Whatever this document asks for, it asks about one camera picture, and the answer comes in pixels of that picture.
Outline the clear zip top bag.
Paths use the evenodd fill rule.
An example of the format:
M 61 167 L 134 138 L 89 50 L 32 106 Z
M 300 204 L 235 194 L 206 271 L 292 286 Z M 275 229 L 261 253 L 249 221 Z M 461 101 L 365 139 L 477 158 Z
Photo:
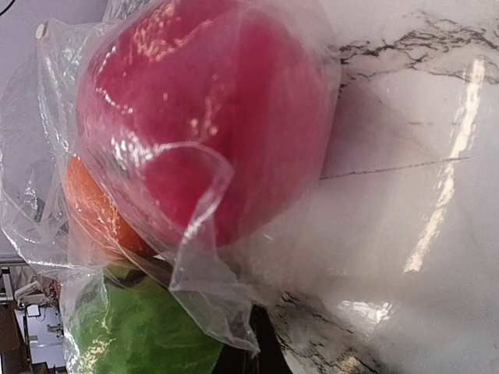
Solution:
M 341 76 L 317 1 L 48 19 L 1 102 L 1 226 L 60 286 L 70 373 L 260 371 Z

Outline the orange fake orange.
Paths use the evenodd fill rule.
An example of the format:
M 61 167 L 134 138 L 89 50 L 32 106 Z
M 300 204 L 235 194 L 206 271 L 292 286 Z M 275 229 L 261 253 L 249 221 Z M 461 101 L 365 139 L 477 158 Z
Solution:
M 142 257 L 156 255 L 126 222 L 78 157 L 72 157 L 68 163 L 64 191 L 69 212 L 100 252 L 120 256 L 120 249 L 126 249 Z

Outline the red fake apple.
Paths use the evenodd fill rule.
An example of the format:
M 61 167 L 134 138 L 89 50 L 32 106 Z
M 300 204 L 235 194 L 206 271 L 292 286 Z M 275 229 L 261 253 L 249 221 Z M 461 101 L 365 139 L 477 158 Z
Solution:
M 223 246 L 320 174 L 338 95 L 316 2 L 156 1 L 86 53 L 82 159 L 152 245 Z

